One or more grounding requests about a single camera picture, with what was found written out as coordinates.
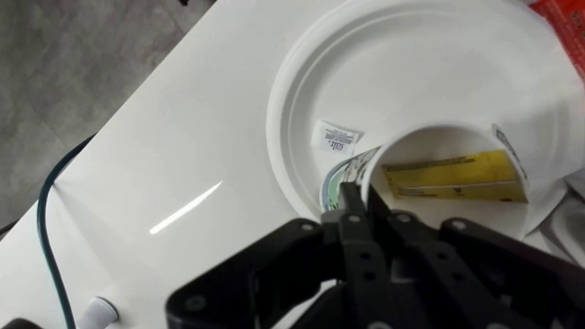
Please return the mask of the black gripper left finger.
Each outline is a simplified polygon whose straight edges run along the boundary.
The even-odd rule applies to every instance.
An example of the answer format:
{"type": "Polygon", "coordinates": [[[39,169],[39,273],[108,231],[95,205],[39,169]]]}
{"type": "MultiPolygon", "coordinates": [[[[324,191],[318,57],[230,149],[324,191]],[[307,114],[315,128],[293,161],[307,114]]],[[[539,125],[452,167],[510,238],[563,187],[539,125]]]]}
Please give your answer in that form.
{"type": "Polygon", "coordinates": [[[391,322],[390,286],[360,189],[340,189],[329,223],[296,218],[170,295],[168,329],[269,329],[296,306],[296,329],[391,322]]]}

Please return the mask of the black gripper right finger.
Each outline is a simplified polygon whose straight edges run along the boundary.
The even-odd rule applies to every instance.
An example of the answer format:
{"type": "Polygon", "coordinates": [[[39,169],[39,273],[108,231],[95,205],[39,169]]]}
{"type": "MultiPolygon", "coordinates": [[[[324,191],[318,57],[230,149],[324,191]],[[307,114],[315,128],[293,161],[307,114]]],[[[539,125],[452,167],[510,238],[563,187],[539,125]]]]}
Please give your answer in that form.
{"type": "Polygon", "coordinates": [[[406,275],[439,329],[585,329],[585,269],[464,218],[430,229],[369,191],[391,278],[406,275]]]}

